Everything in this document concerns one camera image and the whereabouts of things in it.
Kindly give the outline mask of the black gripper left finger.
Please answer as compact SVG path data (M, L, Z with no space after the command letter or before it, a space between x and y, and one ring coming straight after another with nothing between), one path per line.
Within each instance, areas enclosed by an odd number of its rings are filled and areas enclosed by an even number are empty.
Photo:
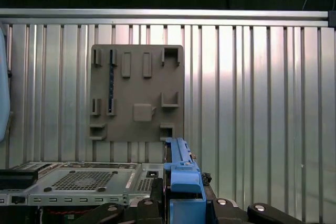
M79 223L164 223L163 179L152 183L149 198L135 199L131 205L103 204L78 219Z

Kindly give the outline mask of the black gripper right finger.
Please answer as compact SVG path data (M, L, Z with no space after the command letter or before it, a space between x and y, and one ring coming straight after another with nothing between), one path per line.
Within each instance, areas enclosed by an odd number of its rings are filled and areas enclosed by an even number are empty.
M206 195L206 223L268 223L268 224L301 224L302 221L264 203L254 203L246 210L225 198L217 198L210 182L210 173L202 174Z

